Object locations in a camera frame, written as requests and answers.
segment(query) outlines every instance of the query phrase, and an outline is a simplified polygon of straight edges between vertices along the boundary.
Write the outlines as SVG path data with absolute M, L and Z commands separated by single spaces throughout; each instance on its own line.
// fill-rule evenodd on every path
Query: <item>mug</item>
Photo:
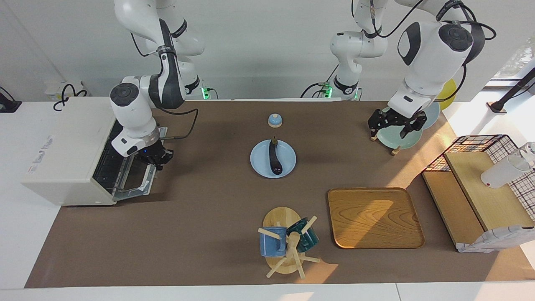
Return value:
M 282 257 L 286 255 L 286 227 L 262 227 L 273 232 L 280 239 L 260 233 L 260 254 L 264 257 Z
M 318 244 L 318 237 L 316 236 L 316 233 L 310 227 L 307 232 L 304 234 L 301 234 L 301 230 L 303 230 L 304 226 L 306 226 L 308 223 L 308 218 L 304 217 L 295 224 L 291 225 L 288 230 L 286 230 L 286 235 L 290 235 L 292 232 L 297 232 L 301 236 L 299 239 L 299 243 L 297 244 L 297 251 L 300 253 L 304 253 L 311 248 L 313 248 L 315 245 Z

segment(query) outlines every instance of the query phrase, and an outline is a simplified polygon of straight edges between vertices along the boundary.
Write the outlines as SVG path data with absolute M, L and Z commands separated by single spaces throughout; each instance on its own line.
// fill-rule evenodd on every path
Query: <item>wooden board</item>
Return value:
M 453 243 L 475 242 L 484 230 L 453 173 L 424 172 L 422 176 Z
M 485 231 L 511 225 L 533 225 L 508 185 L 494 189 L 481 181 L 481 174 L 494 164 L 487 153 L 449 153 L 445 157 Z
M 299 214 L 293 209 L 288 207 L 277 207 L 270 210 L 264 217 L 262 222 L 263 227 L 290 227 L 294 223 L 298 222 L 301 219 Z M 266 257 L 267 265 L 270 268 L 273 268 L 277 265 L 279 260 L 282 257 Z M 277 269 L 279 274 L 291 274 L 297 271 L 297 264 L 295 260 L 286 260 L 282 265 Z
M 334 241 L 343 249 L 416 249 L 425 243 L 405 189 L 332 189 L 328 203 Z

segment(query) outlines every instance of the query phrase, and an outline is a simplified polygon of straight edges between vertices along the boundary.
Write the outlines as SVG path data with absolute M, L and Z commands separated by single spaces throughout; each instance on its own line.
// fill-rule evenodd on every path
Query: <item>brown tabletop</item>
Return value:
M 146 197 L 112 207 L 63 207 L 27 288 L 130 285 L 384 283 L 527 280 L 535 273 L 517 248 L 458 253 L 419 173 L 453 141 L 444 116 L 396 157 L 369 140 L 367 118 L 383 102 L 192 102 L 192 135 L 166 141 L 174 159 Z M 278 129 L 269 114 L 282 115 Z M 185 134 L 191 117 L 155 112 L 168 135 Z M 286 177 L 265 179 L 249 164 L 251 149 L 273 136 L 296 151 Z M 342 250 L 332 240 L 326 194 L 337 187 L 403 187 L 414 202 L 426 243 L 415 250 Z M 307 279 L 269 271 L 256 229 L 287 206 L 318 220 L 319 244 L 307 252 Z

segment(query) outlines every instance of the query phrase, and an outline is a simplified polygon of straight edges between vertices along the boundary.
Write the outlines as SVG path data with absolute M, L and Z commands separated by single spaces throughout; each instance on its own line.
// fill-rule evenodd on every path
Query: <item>wire basket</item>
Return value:
M 424 172 L 450 171 L 444 158 L 444 154 L 447 153 L 485 152 L 494 163 L 497 163 L 517 148 L 518 146 L 507 135 L 462 136 L 429 164 Z M 510 182 L 509 187 L 531 219 L 535 221 L 535 170 Z

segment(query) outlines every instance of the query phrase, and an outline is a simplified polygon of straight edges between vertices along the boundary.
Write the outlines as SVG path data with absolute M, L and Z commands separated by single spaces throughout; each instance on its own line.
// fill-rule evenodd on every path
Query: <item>white wall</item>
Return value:
M 529 25 L 534 8 L 528 0 L 465 2 L 479 21 L 498 31 L 498 38 L 488 42 L 469 65 L 468 79 L 458 96 L 458 100 L 469 101 L 532 34 Z M 328 46 L 331 36 L 357 30 L 350 16 L 350 0 L 204 0 L 178 4 L 189 24 L 207 41 L 205 53 L 193 59 L 201 76 L 218 89 L 222 98 L 298 97 L 312 82 L 325 80 L 336 65 Z M 5 5 L 10 10 L 2 9 Z M 29 33 L 37 45 L 33 52 L 40 56 L 25 61 L 28 56 L 15 46 L 24 42 L 17 41 L 19 33 L 13 26 L 0 24 L 0 83 L 6 82 L 4 86 L 16 98 L 45 99 L 40 82 L 44 76 L 35 69 L 48 70 L 49 76 L 58 77 L 54 74 L 57 69 L 67 80 L 83 80 L 94 95 L 106 95 L 126 75 L 159 71 L 158 58 L 137 54 L 128 31 L 116 21 L 112 0 L 0 0 L 0 9 L 1 14 L 13 13 L 8 21 Z M 407 7 L 392 1 L 385 31 L 407 11 Z M 416 19 L 433 17 L 416 11 L 406 26 Z M 385 56 L 361 60 L 364 99 L 389 99 L 404 77 L 406 66 L 396 51 L 401 32 L 390 38 Z M 26 66 L 13 71 L 13 65 L 19 64 Z

